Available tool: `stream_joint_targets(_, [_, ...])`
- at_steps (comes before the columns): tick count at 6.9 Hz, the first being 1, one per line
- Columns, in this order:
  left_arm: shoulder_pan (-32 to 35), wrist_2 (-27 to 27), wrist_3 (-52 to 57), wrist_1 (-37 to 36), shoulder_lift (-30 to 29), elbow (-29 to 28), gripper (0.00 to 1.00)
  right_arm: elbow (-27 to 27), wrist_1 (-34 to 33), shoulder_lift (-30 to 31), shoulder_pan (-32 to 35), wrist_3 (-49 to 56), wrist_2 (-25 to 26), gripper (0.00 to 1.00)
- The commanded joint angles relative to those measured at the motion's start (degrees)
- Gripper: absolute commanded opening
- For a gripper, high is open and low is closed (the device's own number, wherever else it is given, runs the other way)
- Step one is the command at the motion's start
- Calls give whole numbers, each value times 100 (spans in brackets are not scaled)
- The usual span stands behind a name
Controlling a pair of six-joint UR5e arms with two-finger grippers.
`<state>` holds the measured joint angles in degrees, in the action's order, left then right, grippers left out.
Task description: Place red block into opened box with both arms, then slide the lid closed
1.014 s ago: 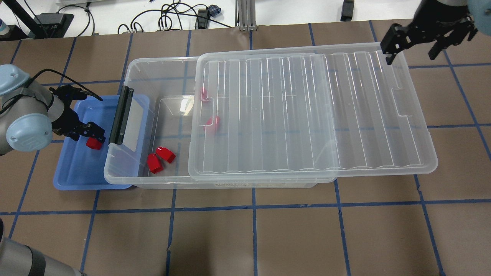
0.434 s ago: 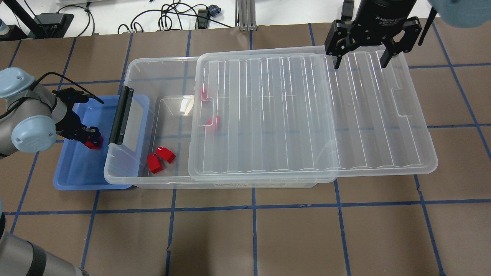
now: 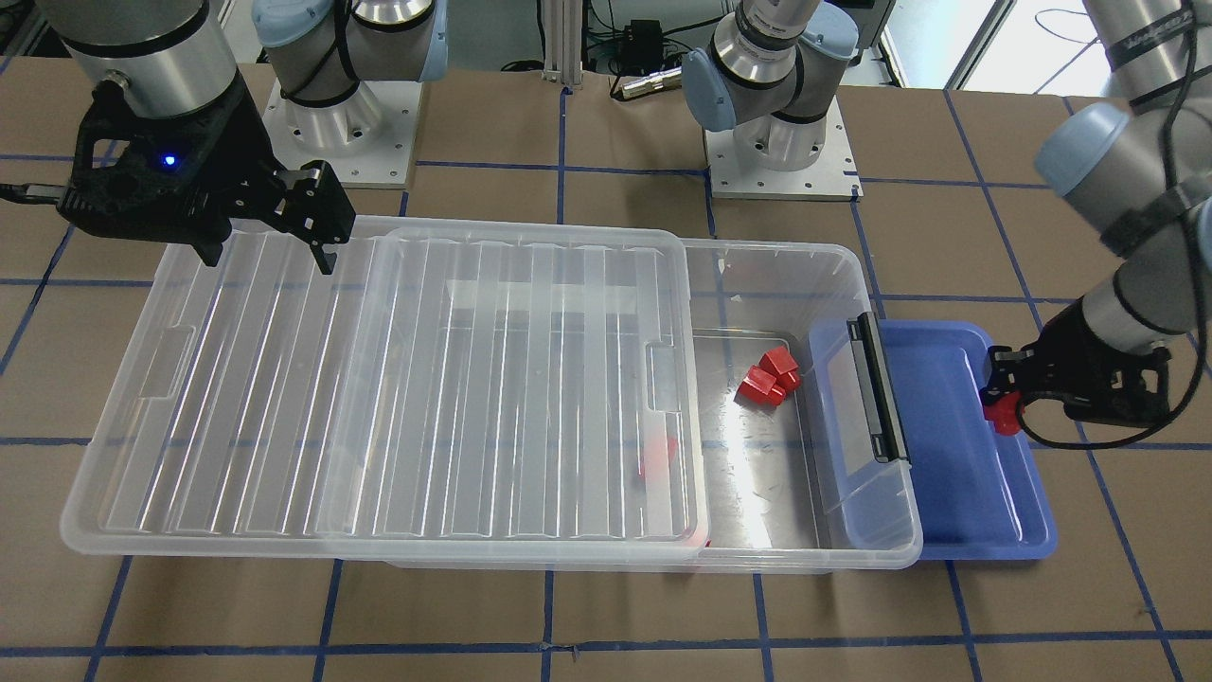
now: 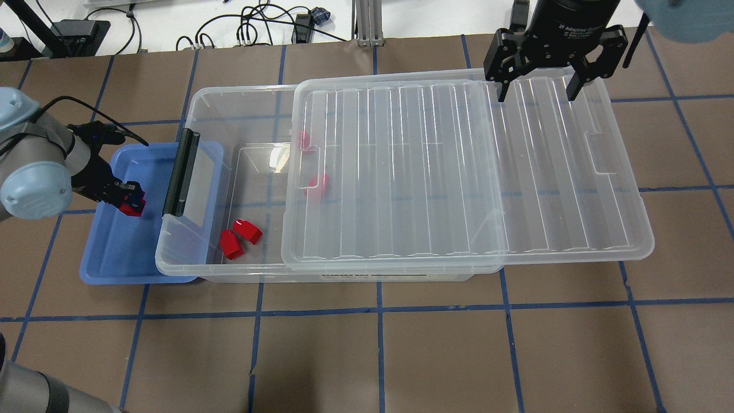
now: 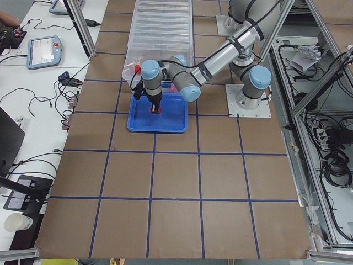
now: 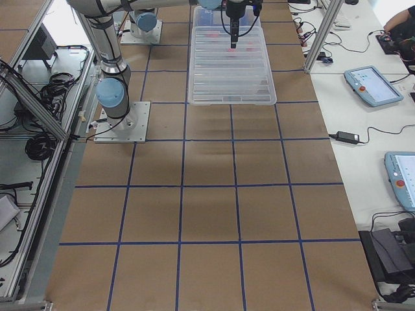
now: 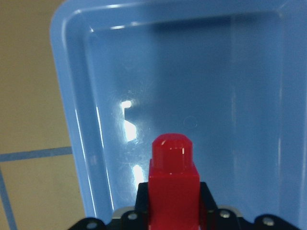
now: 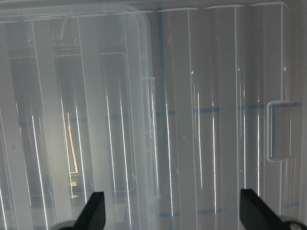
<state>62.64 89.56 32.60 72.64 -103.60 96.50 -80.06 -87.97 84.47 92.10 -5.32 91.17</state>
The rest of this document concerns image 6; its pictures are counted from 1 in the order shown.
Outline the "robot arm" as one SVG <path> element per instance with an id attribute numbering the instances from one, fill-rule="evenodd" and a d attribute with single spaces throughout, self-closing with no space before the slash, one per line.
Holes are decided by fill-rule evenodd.
<path id="1" fill-rule="evenodd" d="M 132 12 L 150 8 L 165 8 L 185 5 L 200 5 L 208 10 L 222 6 L 223 1 L 68 1 L 68 4 L 87 18 L 108 17 L 117 11 Z M 239 41 L 240 19 L 245 15 L 248 1 L 225 1 L 225 12 L 230 19 L 230 38 L 232 49 Z"/>
<path id="2" fill-rule="evenodd" d="M 68 1 L 71 8 L 83 15 L 91 27 L 96 51 L 101 57 L 102 80 L 97 84 L 96 97 L 104 109 L 107 122 L 117 131 L 136 125 L 131 111 L 128 83 L 131 71 L 124 61 L 114 20 L 100 1 Z"/>

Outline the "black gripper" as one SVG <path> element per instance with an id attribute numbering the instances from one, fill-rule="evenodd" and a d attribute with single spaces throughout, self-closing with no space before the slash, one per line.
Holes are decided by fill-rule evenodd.
<path id="1" fill-rule="evenodd" d="M 245 1 L 226 1 L 226 15 L 230 19 L 230 38 L 231 38 L 231 49 L 237 48 L 237 42 L 239 39 L 239 20 L 245 14 Z"/>

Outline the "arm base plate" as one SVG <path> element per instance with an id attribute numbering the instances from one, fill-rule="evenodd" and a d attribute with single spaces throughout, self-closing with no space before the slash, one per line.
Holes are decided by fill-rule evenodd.
<path id="1" fill-rule="evenodd" d="M 95 143 L 144 143 L 149 115 L 150 102 L 131 102 L 129 114 L 118 124 L 115 119 L 108 119 L 102 108 L 100 117 L 106 121 L 98 123 L 93 140 Z"/>
<path id="2" fill-rule="evenodd" d="M 152 30 L 145 32 L 127 20 L 121 35 L 121 45 L 159 45 L 162 25 L 159 19 Z"/>

